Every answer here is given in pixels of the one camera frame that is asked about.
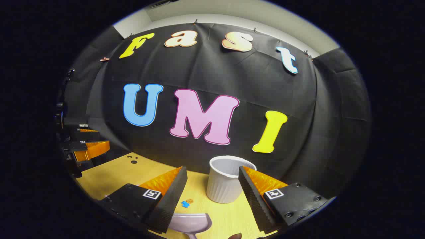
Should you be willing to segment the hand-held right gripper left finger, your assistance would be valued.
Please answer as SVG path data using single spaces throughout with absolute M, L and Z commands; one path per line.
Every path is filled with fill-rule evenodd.
M 185 166 L 137 186 L 125 184 L 98 201 L 111 215 L 136 230 L 166 233 L 187 182 Z

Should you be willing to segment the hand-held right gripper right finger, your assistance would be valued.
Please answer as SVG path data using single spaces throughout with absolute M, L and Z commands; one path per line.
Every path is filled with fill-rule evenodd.
M 238 180 L 264 233 L 291 230 L 329 203 L 302 183 L 286 184 L 246 166 L 240 166 Z

